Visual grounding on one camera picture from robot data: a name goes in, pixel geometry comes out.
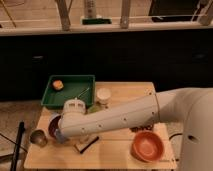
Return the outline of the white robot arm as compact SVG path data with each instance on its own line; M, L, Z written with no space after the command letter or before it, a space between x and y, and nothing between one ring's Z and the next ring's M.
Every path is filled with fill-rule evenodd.
M213 171L213 88L179 88L92 114L65 113L59 130L75 137L157 122L183 124L179 171Z

